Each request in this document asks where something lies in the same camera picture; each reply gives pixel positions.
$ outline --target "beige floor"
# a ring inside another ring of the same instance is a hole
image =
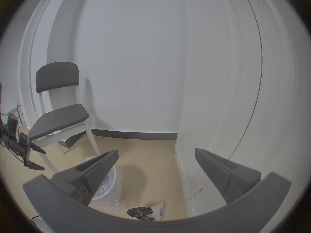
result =
[[[116,166],[122,170],[124,208],[102,210],[115,216],[133,219],[126,212],[138,206],[152,206],[164,202],[162,220],[187,218],[184,195],[175,159],[174,140],[131,140],[95,136],[101,153],[118,150]],[[45,148],[48,158],[59,171],[77,165],[86,157],[94,156],[95,151],[83,135],[69,150],[62,155],[56,145]],[[40,156],[32,151],[31,161],[46,167]],[[14,156],[0,146],[1,174],[8,189],[21,210],[28,218],[37,215],[27,199],[22,184],[39,174],[50,178],[53,173],[46,167],[44,171],[30,170]]]

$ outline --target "chair frame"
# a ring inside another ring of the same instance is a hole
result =
[[[77,98],[77,102],[80,103],[80,94],[79,94],[79,88],[77,85],[75,85],[75,90],[76,90],[76,98]],[[42,98],[42,92],[38,93],[39,95],[39,100],[40,100],[40,106],[41,106],[41,110],[42,113],[45,114],[45,108],[44,108],[44,104],[43,104],[43,98]],[[70,126],[68,128],[65,128],[63,130],[61,130],[59,133],[51,133],[50,135],[47,135],[44,139],[41,140],[32,140],[33,143],[35,143],[38,147],[40,148],[44,148],[46,146],[52,145],[53,143],[56,143],[58,149],[60,150],[60,152],[64,155],[65,152],[63,151],[62,147],[60,146],[59,142],[63,139],[67,139],[70,136],[79,134],[81,132],[86,132],[87,138],[89,139],[89,142],[92,144],[95,152],[97,155],[100,155],[100,151],[98,149],[98,146],[95,142],[94,136],[92,134],[90,125],[89,125],[89,121],[88,119],[84,120],[81,123],[75,124],[73,126]],[[54,173],[58,173],[58,170],[56,169],[56,167],[51,163],[51,161],[48,159],[48,157],[43,154],[43,153],[39,153],[41,158],[44,160],[44,162],[48,165],[48,167],[54,172]]]

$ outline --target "chair backrest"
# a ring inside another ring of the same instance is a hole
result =
[[[37,93],[73,85],[79,85],[79,69],[71,62],[50,63],[36,73]]]

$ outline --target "black baseboard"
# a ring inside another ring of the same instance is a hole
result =
[[[135,139],[135,140],[176,140],[177,133],[144,133],[144,132],[122,132],[110,130],[91,129],[93,135],[105,136],[111,138]],[[66,141],[60,141],[59,144],[65,148],[70,148],[85,132],[73,135]]]

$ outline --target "wall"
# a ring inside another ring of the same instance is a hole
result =
[[[91,128],[177,132],[186,61],[185,0],[81,0],[76,18],[70,4],[55,19],[48,62],[72,59],[78,65]],[[61,27],[64,22],[72,27]],[[68,55],[70,47],[62,44],[66,32],[74,32]],[[61,99],[64,94],[72,91],[50,92],[53,108],[71,103]]]
[[[23,34],[29,18],[40,0],[25,0],[12,18],[0,42],[1,112],[6,114],[19,104],[17,63]]]

